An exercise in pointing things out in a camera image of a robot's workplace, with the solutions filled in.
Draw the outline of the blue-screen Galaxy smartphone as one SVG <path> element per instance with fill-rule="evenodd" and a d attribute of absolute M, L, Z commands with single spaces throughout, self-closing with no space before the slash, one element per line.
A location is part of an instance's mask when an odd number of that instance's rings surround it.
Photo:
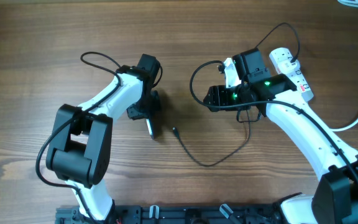
<path fill-rule="evenodd" d="M 152 120 L 147 118 L 146 119 L 146 124 L 147 124 L 147 128 L 148 128 L 149 135 L 150 135 L 151 139 L 154 139 L 155 134 L 154 134 L 154 127 L 153 127 L 153 124 L 152 124 Z"/>

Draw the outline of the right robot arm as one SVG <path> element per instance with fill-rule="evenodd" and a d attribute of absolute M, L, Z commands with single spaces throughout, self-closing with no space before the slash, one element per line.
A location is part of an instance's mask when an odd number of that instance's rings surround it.
<path fill-rule="evenodd" d="M 256 106 L 279 126 L 311 164 L 318 187 L 278 206 L 287 223 L 358 223 L 358 151 L 346 144 L 310 108 L 313 97 L 295 55 L 273 50 L 271 75 L 258 49 L 219 62 L 225 84 L 212 86 L 204 103 L 211 111 Z"/>

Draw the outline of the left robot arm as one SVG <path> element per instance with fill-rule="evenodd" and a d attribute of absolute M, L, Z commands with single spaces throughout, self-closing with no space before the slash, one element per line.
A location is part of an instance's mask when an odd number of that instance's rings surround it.
<path fill-rule="evenodd" d="M 117 206 L 109 195 L 104 175 L 108 169 L 112 126 L 123 113 L 132 120 L 151 119 L 160 110 L 154 90 L 162 77 L 160 62 L 143 54 L 136 66 L 119 66 L 112 82 L 95 97 L 78 106 L 62 105 L 53 131 L 36 160 L 36 173 L 43 179 L 40 161 L 62 180 L 57 187 L 72 189 L 75 207 L 59 208 L 56 223 L 139 223 L 140 208 Z"/>

